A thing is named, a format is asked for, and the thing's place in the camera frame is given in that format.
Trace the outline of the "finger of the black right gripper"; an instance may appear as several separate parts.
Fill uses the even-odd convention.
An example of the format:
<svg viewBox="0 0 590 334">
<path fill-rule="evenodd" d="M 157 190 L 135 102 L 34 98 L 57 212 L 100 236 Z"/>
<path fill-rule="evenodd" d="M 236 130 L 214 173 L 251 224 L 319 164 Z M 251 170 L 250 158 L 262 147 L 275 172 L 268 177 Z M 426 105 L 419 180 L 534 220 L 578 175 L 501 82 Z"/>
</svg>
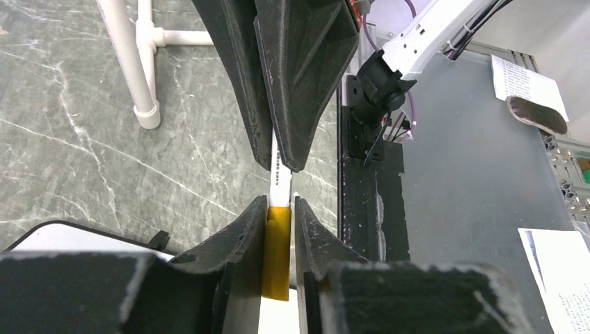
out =
<svg viewBox="0 0 590 334">
<path fill-rule="evenodd" d="M 256 1 L 254 21 L 282 161 L 305 168 L 319 119 L 356 52 L 350 1 Z"/>
<path fill-rule="evenodd" d="M 230 78 L 254 160 L 271 169 L 271 114 L 251 0 L 193 0 Z"/>
</svg>

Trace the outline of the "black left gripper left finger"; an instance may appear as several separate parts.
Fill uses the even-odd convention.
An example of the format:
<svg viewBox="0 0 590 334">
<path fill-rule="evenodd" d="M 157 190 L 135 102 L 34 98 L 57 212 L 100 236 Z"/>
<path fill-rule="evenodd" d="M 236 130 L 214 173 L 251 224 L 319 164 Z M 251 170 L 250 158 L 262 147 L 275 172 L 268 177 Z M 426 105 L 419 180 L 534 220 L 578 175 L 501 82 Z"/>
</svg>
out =
<svg viewBox="0 0 590 334">
<path fill-rule="evenodd" d="M 171 260 L 1 254 L 2 333 L 256 333 L 267 199 Z"/>
</svg>

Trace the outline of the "white whiteboard black frame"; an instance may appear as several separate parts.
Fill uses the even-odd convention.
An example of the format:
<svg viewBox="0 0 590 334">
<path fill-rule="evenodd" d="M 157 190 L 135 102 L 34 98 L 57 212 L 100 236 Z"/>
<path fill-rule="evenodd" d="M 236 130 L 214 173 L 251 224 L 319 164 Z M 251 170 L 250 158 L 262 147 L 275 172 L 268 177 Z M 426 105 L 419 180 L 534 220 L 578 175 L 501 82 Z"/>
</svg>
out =
<svg viewBox="0 0 590 334">
<path fill-rule="evenodd" d="M 69 223 L 49 221 L 41 223 L 6 249 L 7 251 L 110 251 L 151 252 L 163 260 L 175 255 L 164 247 L 142 244 L 96 229 Z M 296 290 L 290 289 L 289 300 L 261 300 L 259 333 L 299 333 Z"/>
</svg>

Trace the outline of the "yellow marker cap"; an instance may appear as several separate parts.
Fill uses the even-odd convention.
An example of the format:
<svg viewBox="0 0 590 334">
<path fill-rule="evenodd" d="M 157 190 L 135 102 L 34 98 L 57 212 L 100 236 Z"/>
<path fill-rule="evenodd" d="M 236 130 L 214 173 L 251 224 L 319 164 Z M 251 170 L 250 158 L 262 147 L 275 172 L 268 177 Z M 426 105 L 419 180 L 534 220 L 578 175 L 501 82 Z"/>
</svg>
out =
<svg viewBox="0 0 590 334">
<path fill-rule="evenodd" d="M 264 231 L 262 296 L 289 300 L 291 214 L 288 207 L 270 207 Z"/>
</svg>

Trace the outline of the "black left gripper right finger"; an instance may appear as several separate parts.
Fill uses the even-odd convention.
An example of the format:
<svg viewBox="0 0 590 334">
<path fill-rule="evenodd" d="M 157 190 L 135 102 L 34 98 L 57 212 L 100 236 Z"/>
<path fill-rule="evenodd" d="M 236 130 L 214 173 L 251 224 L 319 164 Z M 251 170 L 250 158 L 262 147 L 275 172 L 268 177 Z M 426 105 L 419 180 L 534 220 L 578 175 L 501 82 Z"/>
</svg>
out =
<svg viewBox="0 0 590 334">
<path fill-rule="evenodd" d="M 522 299 L 488 264 L 374 262 L 294 201 L 302 333 L 533 333 Z"/>
</svg>

